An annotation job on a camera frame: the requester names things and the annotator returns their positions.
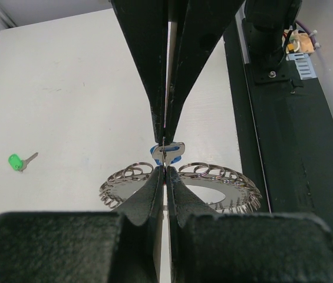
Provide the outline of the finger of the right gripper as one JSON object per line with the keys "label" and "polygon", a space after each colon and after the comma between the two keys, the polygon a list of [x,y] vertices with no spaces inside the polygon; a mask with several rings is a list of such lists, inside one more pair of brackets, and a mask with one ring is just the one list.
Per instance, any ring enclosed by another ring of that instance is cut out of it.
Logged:
{"label": "finger of the right gripper", "polygon": [[164,143],[171,144],[184,102],[243,1],[170,1]]}
{"label": "finger of the right gripper", "polygon": [[166,95],[168,2],[111,1],[120,28],[146,91],[154,140],[162,144]]}

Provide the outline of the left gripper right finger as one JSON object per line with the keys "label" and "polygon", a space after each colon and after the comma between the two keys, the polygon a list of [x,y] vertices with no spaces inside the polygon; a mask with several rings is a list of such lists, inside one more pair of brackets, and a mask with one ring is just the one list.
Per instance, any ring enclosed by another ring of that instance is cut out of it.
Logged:
{"label": "left gripper right finger", "polygon": [[333,282],[333,234],[306,213],[221,214],[166,173],[172,282]]}

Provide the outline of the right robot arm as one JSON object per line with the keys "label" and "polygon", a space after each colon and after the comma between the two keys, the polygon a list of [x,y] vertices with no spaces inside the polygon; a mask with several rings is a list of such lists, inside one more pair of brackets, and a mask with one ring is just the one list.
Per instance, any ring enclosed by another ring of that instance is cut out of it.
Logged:
{"label": "right robot arm", "polygon": [[226,28],[245,10],[256,65],[277,70],[301,1],[113,1],[144,85],[156,143],[172,143],[184,102]]}

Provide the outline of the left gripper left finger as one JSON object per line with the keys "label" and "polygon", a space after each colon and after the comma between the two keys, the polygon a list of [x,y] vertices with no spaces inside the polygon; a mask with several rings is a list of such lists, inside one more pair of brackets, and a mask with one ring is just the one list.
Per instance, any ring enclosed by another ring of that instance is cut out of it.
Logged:
{"label": "left gripper left finger", "polygon": [[0,214],[0,282],[158,282],[163,181],[110,212]]}

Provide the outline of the key with solid blue tag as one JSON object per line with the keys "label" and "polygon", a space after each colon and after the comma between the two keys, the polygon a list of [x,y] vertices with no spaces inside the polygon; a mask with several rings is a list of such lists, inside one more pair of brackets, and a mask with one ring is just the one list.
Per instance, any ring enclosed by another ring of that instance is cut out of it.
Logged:
{"label": "key with solid blue tag", "polygon": [[185,144],[183,142],[173,142],[168,146],[156,145],[150,149],[150,154],[156,165],[170,166],[171,164],[181,161],[182,155],[185,152]]}

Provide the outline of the metal disc keyring holder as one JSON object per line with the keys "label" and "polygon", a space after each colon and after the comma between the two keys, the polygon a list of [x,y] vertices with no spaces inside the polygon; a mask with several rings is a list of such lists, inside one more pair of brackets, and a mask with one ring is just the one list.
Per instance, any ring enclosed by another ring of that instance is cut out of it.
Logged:
{"label": "metal disc keyring holder", "polygon": [[[154,167],[147,162],[132,163],[112,175],[100,186],[99,198],[115,209],[150,179]],[[172,181],[185,196],[194,196],[219,213],[252,213],[261,208],[262,194],[240,172],[228,167],[193,162],[177,169]]]}

